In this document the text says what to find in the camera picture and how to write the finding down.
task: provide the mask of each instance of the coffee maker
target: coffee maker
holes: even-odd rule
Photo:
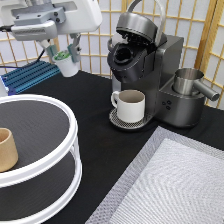
[[[114,109],[110,121],[124,130],[141,128],[152,118],[181,128],[194,126],[200,120],[205,95],[212,100],[219,95],[202,83],[203,94],[193,89],[188,95],[174,90],[184,39],[163,33],[165,10],[159,0],[159,27],[147,17],[132,13],[140,1],[133,1],[121,14],[116,31],[123,41],[112,44],[109,40],[108,64],[113,73],[113,91],[133,89],[145,94],[145,118],[138,124],[125,124]]]

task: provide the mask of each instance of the brown cup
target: brown cup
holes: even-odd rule
[[[18,161],[18,152],[12,132],[0,128],[0,173],[11,169]]]

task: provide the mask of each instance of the coffee maker drip tray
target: coffee maker drip tray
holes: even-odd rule
[[[145,114],[145,117],[136,123],[126,123],[124,121],[121,121],[118,117],[117,117],[117,109],[114,108],[109,115],[109,119],[110,122],[117,128],[122,129],[124,131],[136,131],[139,130],[141,128],[143,128],[145,125],[147,125],[149,123],[149,121],[152,119],[153,117],[150,114]]]

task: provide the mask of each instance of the black countertop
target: black countertop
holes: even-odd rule
[[[153,120],[139,132],[126,133],[109,122],[111,80],[79,72],[56,75],[24,92],[54,97],[74,112],[83,164],[80,187],[70,203],[47,224],[85,223],[158,126],[224,150],[224,111],[204,107],[194,128],[177,129]]]

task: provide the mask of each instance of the metal pitcher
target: metal pitcher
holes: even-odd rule
[[[211,101],[219,99],[220,94],[203,83],[204,74],[194,68],[182,68],[176,71],[174,90],[185,96],[195,95],[195,90],[205,95]]]

